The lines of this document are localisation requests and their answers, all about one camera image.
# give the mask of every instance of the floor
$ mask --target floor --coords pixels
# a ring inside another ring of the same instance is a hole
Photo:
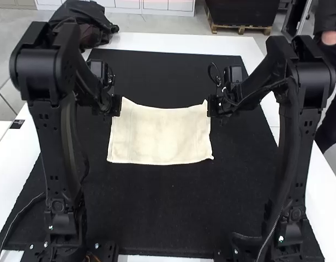
[[[9,56],[31,21],[47,21],[52,14],[52,11],[0,9],[0,92],[12,105],[14,111],[19,112],[23,102],[20,99],[19,92],[9,80]],[[200,0],[196,2],[194,17],[117,13],[108,13],[106,16],[111,22],[120,26],[121,32],[212,34]],[[281,35],[280,31],[284,18],[284,14],[277,15],[271,35]],[[311,35],[313,24],[314,16],[311,15],[310,19],[304,24],[302,34]],[[237,32],[234,30],[221,31],[218,32],[218,35],[237,35]],[[266,36],[261,32],[250,30],[246,30],[244,36],[254,37],[261,51],[266,54]],[[0,120],[13,120],[15,118],[13,110],[0,97]],[[325,157],[336,174],[336,145],[325,153]]]

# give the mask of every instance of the black mat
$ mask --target black mat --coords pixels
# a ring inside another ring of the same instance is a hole
[[[223,69],[240,57],[93,50],[117,74],[116,93],[160,108],[200,104],[214,86],[207,66]],[[215,160],[196,164],[149,166],[106,161],[110,120],[79,108],[79,133],[91,161],[84,192],[89,240],[110,239],[121,253],[211,257],[221,249],[231,256],[232,231],[259,236],[263,208],[273,176],[277,146],[261,108],[244,112],[224,126],[212,119]],[[40,159],[31,172],[3,232],[15,214],[44,190]],[[42,241],[44,203],[21,222],[6,248],[24,249]],[[307,249],[320,255],[310,226]]]

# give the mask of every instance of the pallet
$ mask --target pallet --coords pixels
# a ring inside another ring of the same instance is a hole
[[[218,25],[213,22],[211,13],[209,12],[209,9],[207,5],[205,5],[205,10],[207,13],[207,19],[209,22],[209,26],[211,27],[212,33],[217,34],[218,29],[220,28],[236,28],[238,29],[238,34],[242,35],[244,34],[245,29],[258,29],[258,30],[263,30],[264,35],[270,35],[272,26],[252,26],[252,25],[241,25],[241,26],[236,26],[236,25]]]

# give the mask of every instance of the towel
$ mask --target towel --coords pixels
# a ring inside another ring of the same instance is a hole
[[[207,101],[188,108],[161,109],[122,99],[112,118],[107,161],[175,165],[214,159]]]

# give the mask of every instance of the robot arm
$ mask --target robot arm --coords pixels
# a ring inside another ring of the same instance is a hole
[[[76,106],[119,116],[122,98],[113,93],[115,75],[106,63],[84,61],[79,39],[75,23],[65,23],[53,34],[48,23],[32,22],[10,58],[12,82],[27,101],[37,129],[46,180],[47,238],[40,249],[48,246],[48,254],[39,260],[27,253],[23,261],[83,261],[86,255],[85,202],[74,153],[74,142],[79,141]],[[87,175],[84,153],[83,161]]]
[[[225,68],[224,81],[215,64],[208,67],[217,86],[208,101],[210,117],[252,110],[271,91],[280,105],[279,161],[262,236],[233,233],[234,261],[287,261],[288,257],[296,261],[301,256],[311,149],[336,82],[333,67],[311,37],[295,37],[291,45],[284,37],[269,37],[266,45],[267,56],[244,81],[240,67]]]

